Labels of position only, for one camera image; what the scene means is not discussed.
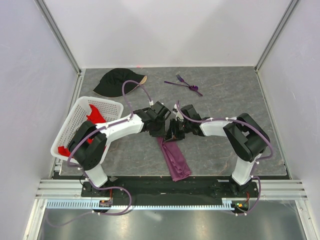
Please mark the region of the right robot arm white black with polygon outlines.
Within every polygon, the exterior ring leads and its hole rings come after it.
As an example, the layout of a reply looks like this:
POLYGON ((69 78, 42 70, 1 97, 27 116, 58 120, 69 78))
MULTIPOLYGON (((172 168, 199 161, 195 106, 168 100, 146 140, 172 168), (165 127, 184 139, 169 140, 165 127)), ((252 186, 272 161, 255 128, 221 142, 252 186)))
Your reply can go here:
POLYGON ((229 184, 229 191, 235 197, 247 191, 246 184, 253 178, 252 171, 259 159, 273 155, 270 138, 247 113, 232 118, 201 118, 191 104, 182 108, 176 104, 173 112, 175 118, 170 121, 164 138, 167 142, 183 140, 188 133, 199 137, 226 137, 229 140, 237 155, 229 184), (266 148, 271 149, 270 155, 263 157, 266 148))

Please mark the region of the purple spoon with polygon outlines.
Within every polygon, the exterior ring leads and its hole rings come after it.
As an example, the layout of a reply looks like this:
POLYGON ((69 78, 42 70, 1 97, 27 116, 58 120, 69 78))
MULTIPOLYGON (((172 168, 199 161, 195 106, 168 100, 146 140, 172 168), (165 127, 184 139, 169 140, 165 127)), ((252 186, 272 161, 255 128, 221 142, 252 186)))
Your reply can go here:
POLYGON ((197 93, 200 97, 203 96, 203 94, 199 92, 199 87, 196 85, 185 85, 185 84, 179 84, 179 83, 174 83, 174 82, 169 82, 169 81, 164 81, 164 83, 169 84, 169 85, 173 85, 173 86, 188 88, 190 91, 197 93))

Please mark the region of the purple cloth napkin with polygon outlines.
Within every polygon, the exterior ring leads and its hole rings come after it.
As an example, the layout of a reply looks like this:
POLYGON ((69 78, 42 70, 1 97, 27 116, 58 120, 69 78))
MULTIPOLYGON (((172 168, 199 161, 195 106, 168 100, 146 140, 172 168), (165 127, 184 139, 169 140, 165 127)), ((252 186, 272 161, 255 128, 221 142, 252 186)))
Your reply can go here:
POLYGON ((162 137, 156 139, 172 180, 177 182, 189 177, 192 172, 177 143, 174 141, 166 142, 162 137))

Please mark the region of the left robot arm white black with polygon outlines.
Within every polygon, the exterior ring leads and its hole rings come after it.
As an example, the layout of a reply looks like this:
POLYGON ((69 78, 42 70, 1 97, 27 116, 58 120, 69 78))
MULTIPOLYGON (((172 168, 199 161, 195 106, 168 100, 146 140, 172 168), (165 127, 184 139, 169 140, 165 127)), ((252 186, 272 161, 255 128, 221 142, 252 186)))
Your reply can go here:
POLYGON ((92 191, 99 197, 110 191, 108 177, 102 167, 112 142, 123 137, 149 132, 151 137, 166 135, 165 125, 171 111, 157 101, 150 107, 133 111, 130 115, 105 123, 83 122, 69 142, 67 163, 79 167, 91 181, 92 191))

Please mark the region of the purple fork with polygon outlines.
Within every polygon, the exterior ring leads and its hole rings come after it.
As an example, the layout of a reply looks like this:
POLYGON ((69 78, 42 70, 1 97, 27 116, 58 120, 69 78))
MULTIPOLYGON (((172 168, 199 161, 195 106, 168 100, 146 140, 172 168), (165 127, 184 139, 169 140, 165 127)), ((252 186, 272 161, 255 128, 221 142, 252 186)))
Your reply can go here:
POLYGON ((177 74, 176 77, 181 83, 187 85, 189 89, 191 88, 191 85, 189 85, 179 74, 177 74))

